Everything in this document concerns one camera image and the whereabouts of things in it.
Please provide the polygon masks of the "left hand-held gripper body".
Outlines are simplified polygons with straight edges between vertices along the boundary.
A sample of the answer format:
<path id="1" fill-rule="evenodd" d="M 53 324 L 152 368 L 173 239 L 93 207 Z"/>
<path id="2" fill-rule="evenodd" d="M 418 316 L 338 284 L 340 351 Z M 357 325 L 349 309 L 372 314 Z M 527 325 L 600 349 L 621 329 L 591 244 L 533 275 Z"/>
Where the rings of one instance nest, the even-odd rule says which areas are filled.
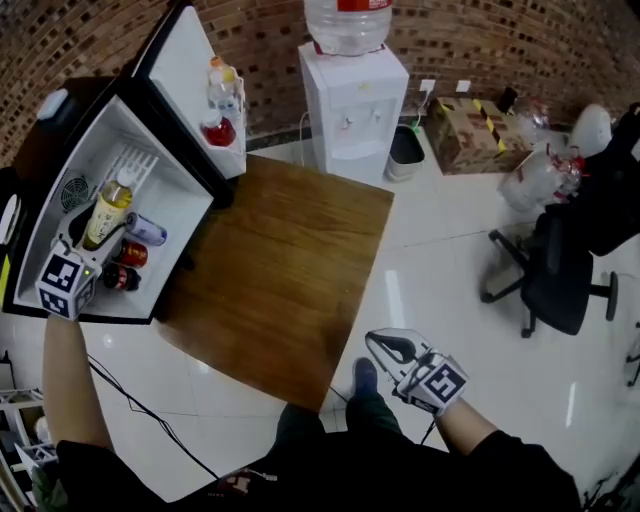
<path id="1" fill-rule="evenodd" d="M 40 306 L 74 321 L 92 300 L 101 272 L 64 240 L 56 240 L 36 281 Z"/>

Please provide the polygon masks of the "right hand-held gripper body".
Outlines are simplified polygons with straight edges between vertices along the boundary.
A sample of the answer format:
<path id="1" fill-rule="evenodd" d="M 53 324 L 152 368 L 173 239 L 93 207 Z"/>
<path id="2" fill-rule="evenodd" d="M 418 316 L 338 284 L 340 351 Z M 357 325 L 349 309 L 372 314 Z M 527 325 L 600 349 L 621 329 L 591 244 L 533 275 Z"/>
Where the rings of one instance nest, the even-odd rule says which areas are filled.
<path id="1" fill-rule="evenodd" d="M 404 403 L 434 416 L 442 415 L 465 391 L 467 374 L 457 362 L 435 349 L 427 349 L 393 377 L 394 393 Z"/>

